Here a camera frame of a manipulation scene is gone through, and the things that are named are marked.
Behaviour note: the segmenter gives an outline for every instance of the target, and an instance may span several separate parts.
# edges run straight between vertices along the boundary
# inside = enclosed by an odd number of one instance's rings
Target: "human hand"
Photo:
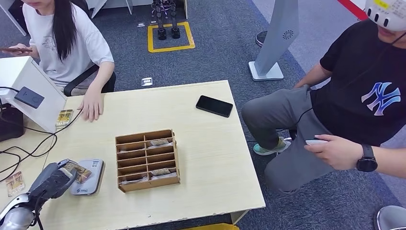
[[[98,120],[99,115],[103,114],[104,105],[101,90],[90,86],[83,97],[82,104],[78,110],[82,111],[82,118],[87,121],[93,122]]]
[[[362,146],[350,140],[332,135],[315,135],[315,137],[328,143],[305,145],[304,148],[336,170],[355,168],[357,161],[363,156]]]
[[[21,43],[17,44],[16,46],[11,46],[11,47],[9,47],[9,48],[14,48],[14,49],[29,49],[29,50],[32,50],[32,48],[27,47],[26,45],[21,44]],[[11,51],[3,51],[3,53],[5,53],[5,54],[10,54],[10,55],[13,55],[13,56],[15,56],[15,57],[23,57],[23,56],[30,56],[30,54],[31,54],[32,52],[23,52],[23,51],[11,52]]]

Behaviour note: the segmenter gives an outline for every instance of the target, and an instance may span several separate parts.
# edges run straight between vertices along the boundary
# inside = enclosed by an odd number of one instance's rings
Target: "white vr headset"
[[[391,31],[406,31],[406,0],[367,0],[369,19]]]

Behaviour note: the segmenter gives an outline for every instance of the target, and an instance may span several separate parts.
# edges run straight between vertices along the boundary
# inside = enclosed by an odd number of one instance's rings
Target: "ny logo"
[[[392,84],[392,82],[377,82],[373,86],[372,90],[361,97],[361,102],[364,103],[365,100],[370,98],[372,95],[376,95],[375,101],[367,105],[367,107],[372,111],[373,108],[378,105],[378,109],[375,112],[375,116],[383,116],[383,111],[390,106],[392,103],[400,102],[400,90],[396,88],[393,92],[385,94],[385,89]]]

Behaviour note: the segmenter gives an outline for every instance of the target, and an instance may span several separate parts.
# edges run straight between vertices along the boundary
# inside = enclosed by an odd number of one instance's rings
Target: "black wristwatch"
[[[370,145],[362,145],[364,155],[357,162],[357,169],[362,172],[372,172],[378,168],[378,163],[373,155],[373,150]]]

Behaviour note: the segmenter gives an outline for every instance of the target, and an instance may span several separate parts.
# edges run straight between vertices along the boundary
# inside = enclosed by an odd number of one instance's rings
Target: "cardboard divider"
[[[143,165],[147,163],[146,157],[138,157],[138,158],[130,158],[125,160],[118,160],[117,166],[119,168],[129,167],[129,166],[136,166],[136,165]]]
[[[116,137],[115,143],[116,144],[125,144],[125,143],[133,143],[133,142],[140,142],[144,141],[144,134],[132,134],[126,136]]]
[[[135,150],[135,151],[128,151],[128,152],[119,152],[117,153],[117,160],[126,160],[131,158],[137,157],[145,157],[147,153],[145,150]]]
[[[170,153],[174,152],[173,146],[166,146],[166,147],[160,147],[160,148],[155,148],[155,149],[147,149],[147,156],[153,156],[153,155],[158,155],[158,154],[163,154],[163,153]]]
[[[130,174],[130,175],[125,175],[125,176],[119,176],[118,177],[118,182],[121,183],[123,181],[134,181],[134,180],[140,180],[144,177],[147,177],[149,180],[148,173],[146,172],[141,172],[141,173],[135,173],[135,174]]]
[[[145,142],[135,142],[128,144],[118,144],[116,145],[117,152],[133,151],[133,150],[143,150],[146,148]]]
[[[147,171],[147,165],[144,164],[144,165],[118,168],[118,175],[124,176],[124,175],[135,174],[135,173],[143,173],[146,171]]]
[[[172,145],[160,146],[166,144],[163,140]],[[115,138],[115,143],[117,186],[124,193],[180,183],[178,152],[175,133],[172,130],[119,136]],[[152,180],[151,172],[159,169],[168,169],[170,173],[176,172],[177,175],[159,179],[154,177]],[[136,182],[144,177],[148,180]]]
[[[176,167],[175,160],[163,161],[163,162],[152,163],[152,164],[147,165],[148,172],[158,170],[158,169],[173,168],[173,167]]]
[[[175,153],[164,153],[164,154],[159,154],[159,155],[153,155],[153,156],[148,156],[147,157],[147,163],[156,163],[156,162],[161,162],[161,161],[171,161],[175,160]]]
[[[172,137],[172,130],[162,130],[162,131],[155,131],[145,133],[145,140],[156,140],[156,139],[163,139],[163,138],[171,138]]]

